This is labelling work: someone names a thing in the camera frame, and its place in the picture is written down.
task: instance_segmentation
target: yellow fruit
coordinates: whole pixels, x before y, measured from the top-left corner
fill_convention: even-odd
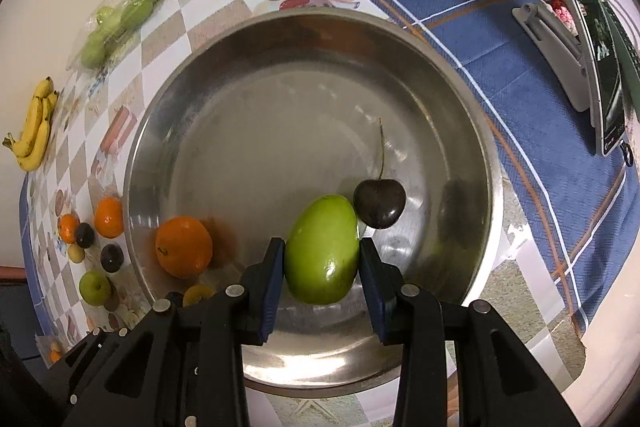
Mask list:
[[[14,140],[11,133],[7,134],[7,138],[4,139],[2,145],[11,149],[16,156],[24,158],[31,154],[38,135],[38,129],[42,123],[43,114],[42,99],[34,96],[29,104],[29,110],[27,111],[27,120],[24,124],[24,130],[20,140]]]
[[[42,99],[42,119],[43,120],[51,120],[51,113],[53,113],[51,109],[51,104],[49,103],[48,98]]]
[[[38,98],[46,98],[53,91],[53,80],[48,76],[36,86],[36,90],[33,92],[33,96]]]
[[[208,299],[213,295],[213,290],[205,284],[196,284],[189,288],[182,298],[183,306],[191,306],[197,304],[203,299]]]
[[[40,164],[42,163],[42,159],[44,158],[44,153],[47,150],[50,131],[51,126],[49,120],[42,120],[40,127],[38,127],[38,133],[36,135],[36,140],[33,145],[33,151],[31,151],[31,154],[25,158],[16,156],[20,169],[22,169],[23,171],[31,172],[40,166]]]
[[[58,96],[59,96],[59,93],[57,91],[54,91],[47,97],[47,100],[49,100],[49,105],[51,106],[52,113],[53,113],[53,110],[56,108],[56,104],[58,103]]]
[[[82,263],[82,261],[84,261],[84,250],[74,243],[69,245],[69,248],[66,251],[66,256],[72,263]]]

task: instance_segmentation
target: dark cherry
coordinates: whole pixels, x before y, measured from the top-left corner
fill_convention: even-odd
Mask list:
[[[116,273],[124,263],[122,248],[115,243],[110,243],[102,248],[100,253],[100,264],[105,272]]]
[[[89,223],[80,223],[76,228],[74,239],[80,248],[89,248],[95,241],[95,232]]]
[[[380,120],[382,167],[377,180],[361,181],[353,191],[353,208],[358,217],[374,229],[388,229],[401,216],[406,204],[406,192],[399,181],[383,179],[385,170],[385,135]]]

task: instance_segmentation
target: metal bowl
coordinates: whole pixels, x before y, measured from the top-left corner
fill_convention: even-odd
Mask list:
[[[502,183],[481,108],[431,47],[392,23],[343,9],[269,13],[236,26],[178,67],[152,101],[127,164],[127,245],[148,298],[193,282],[166,274],[154,232],[203,220],[217,252],[200,281],[221,289],[286,239],[321,195],[351,198],[377,176],[407,203],[387,230],[362,227],[386,263],[438,298],[479,296],[497,251]],[[275,331],[243,347],[249,387],[285,396],[363,391],[399,375],[401,349],[371,330],[359,279],[330,306],[286,285]]]

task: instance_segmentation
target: smartphone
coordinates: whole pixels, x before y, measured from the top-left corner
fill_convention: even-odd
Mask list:
[[[622,78],[611,28],[599,0],[564,0],[574,18],[590,87],[596,153],[606,156],[622,141]]]

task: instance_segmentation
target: banana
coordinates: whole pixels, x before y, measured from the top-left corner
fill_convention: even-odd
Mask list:
[[[46,98],[53,92],[53,80],[48,76],[36,86],[33,96],[37,98]]]
[[[14,137],[9,133],[2,142],[2,145],[11,149],[14,154],[20,158],[30,155],[33,150],[38,128],[42,122],[43,109],[42,99],[34,96],[29,104],[27,120],[24,124],[24,130],[22,131],[20,140],[14,140]]]
[[[51,106],[51,114],[53,114],[53,110],[56,108],[56,104],[58,103],[58,95],[57,91],[52,92],[48,97],[49,105]]]
[[[49,97],[42,99],[42,119],[43,120],[51,120],[51,115],[53,114],[53,109],[51,108],[51,104],[49,103]]]
[[[20,158],[16,156],[20,169],[22,169],[23,171],[31,172],[40,166],[40,164],[42,163],[42,159],[44,158],[44,153],[47,150],[50,131],[51,125],[49,120],[42,120],[42,123],[38,127],[36,141],[33,145],[33,151],[31,151],[31,154],[26,158]]]

